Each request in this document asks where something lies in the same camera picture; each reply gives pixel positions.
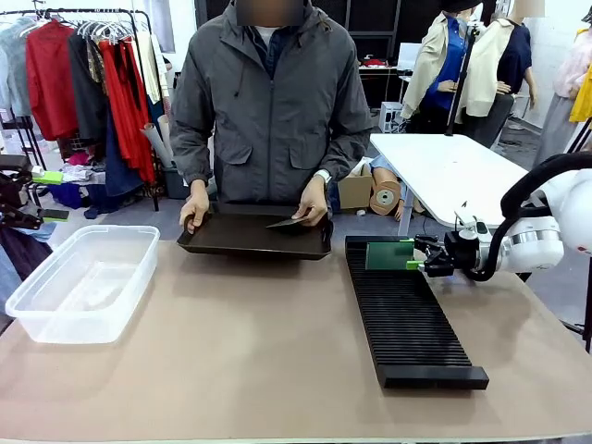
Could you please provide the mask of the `mannequin in cream jacket navy top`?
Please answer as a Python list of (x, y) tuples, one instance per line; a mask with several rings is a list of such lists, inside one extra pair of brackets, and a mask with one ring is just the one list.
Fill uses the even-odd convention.
[(510, 13), (492, 20), (475, 44), (459, 117), (463, 134), (487, 148), (500, 135), (524, 84), (529, 104), (537, 104), (531, 34), (524, 19), (545, 12), (545, 0), (512, 0)]

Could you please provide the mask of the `white paper roll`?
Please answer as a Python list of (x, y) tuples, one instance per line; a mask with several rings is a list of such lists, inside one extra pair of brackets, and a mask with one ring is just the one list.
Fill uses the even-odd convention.
[(152, 148), (154, 149), (163, 166), (166, 168), (173, 167), (174, 164), (172, 151), (169, 150), (165, 145), (163, 139), (158, 133), (156, 126), (153, 123), (145, 124), (142, 129), (142, 134), (152, 145)]

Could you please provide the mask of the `grey storage bin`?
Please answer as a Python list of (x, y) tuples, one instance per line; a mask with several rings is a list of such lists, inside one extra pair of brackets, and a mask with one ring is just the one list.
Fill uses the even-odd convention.
[(190, 196), (190, 187), (174, 167), (164, 167), (166, 195), (173, 200), (186, 200)]

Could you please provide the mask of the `black slotted PCB rack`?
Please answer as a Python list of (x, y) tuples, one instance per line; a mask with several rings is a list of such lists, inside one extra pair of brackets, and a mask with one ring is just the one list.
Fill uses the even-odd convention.
[(489, 378), (472, 364), (424, 275), (370, 265), (373, 244), (391, 236), (348, 236), (345, 255), (376, 378), (383, 389), (484, 390)]

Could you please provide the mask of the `low black metal rack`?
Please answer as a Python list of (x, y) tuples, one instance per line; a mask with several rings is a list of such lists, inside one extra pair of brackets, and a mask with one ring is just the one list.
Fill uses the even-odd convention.
[(16, 136), (21, 153), (32, 164), (46, 169), (31, 117), (16, 117), (12, 109), (0, 108), (0, 135), (4, 136), (5, 134)]

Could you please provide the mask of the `person's left forearm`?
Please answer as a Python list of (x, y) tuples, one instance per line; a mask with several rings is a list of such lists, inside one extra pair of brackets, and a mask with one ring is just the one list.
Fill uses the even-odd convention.
[(331, 130), (326, 155), (319, 166), (332, 180), (345, 179), (364, 157), (372, 129), (348, 130), (335, 127)]

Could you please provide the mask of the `person's right hand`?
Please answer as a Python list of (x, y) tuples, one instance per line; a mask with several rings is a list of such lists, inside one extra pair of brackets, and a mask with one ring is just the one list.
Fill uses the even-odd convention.
[(194, 180), (191, 183), (190, 196), (181, 207), (179, 214), (179, 223), (184, 230), (193, 234), (202, 225), (204, 216), (209, 211), (209, 206), (210, 202), (205, 182), (202, 179)]

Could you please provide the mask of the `mannequin in cream coat blue shirt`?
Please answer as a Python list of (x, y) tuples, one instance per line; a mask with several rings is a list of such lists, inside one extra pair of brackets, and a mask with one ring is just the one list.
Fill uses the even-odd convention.
[(421, 42), (413, 75), (403, 96), (406, 133), (443, 133), (448, 125), (474, 0), (441, 0), (440, 12)]

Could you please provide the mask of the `person in grey jacket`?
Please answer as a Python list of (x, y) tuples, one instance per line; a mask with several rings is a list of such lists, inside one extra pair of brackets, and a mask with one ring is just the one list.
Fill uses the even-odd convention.
[(208, 138), (219, 202), (298, 209), (335, 127), (372, 123), (356, 45), (311, 0), (229, 0), (191, 37), (170, 141)]

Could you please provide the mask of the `brown cardboard spool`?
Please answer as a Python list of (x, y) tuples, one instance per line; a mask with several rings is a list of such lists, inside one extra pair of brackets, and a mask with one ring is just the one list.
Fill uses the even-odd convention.
[(388, 216), (396, 210), (400, 199), (401, 185), (398, 181), (374, 181), (369, 206), (374, 213)]

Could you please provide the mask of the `clear plastic storage box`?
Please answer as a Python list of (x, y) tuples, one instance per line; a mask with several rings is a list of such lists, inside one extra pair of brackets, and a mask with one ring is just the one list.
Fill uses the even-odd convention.
[(154, 275), (160, 237), (151, 226), (80, 228), (13, 292), (6, 314), (39, 343), (112, 343)]

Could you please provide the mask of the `cream paper roll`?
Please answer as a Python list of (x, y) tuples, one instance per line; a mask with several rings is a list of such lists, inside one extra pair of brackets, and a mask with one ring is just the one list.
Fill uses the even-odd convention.
[(170, 128), (169, 128), (169, 119), (166, 114), (160, 116), (158, 119), (159, 129), (161, 131), (161, 136), (163, 140), (163, 144), (165, 145), (166, 150), (168, 151), (169, 157), (173, 158), (173, 150), (170, 142)]

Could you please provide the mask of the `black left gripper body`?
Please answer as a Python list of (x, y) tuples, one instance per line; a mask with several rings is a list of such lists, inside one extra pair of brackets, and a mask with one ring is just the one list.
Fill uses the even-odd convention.
[(27, 203), (26, 186), (32, 182), (31, 170), (25, 155), (0, 154), (0, 204), (19, 209)]

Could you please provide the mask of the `dark brown serving tray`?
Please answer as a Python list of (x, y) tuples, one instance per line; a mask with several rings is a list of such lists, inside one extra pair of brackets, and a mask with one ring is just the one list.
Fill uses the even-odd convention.
[(324, 216), (314, 227), (298, 231), (266, 229), (292, 218), (290, 206), (211, 203), (193, 234), (183, 230), (178, 246), (189, 253), (289, 260), (320, 260), (331, 253), (333, 223)]

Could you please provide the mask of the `person's left hand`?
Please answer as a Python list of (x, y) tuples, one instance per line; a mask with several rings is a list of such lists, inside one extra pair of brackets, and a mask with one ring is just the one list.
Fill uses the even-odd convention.
[(326, 187), (323, 180), (313, 175), (302, 192), (298, 209), (292, 218), (306, 217), (308, 225), (314, 227), (326, 214)]

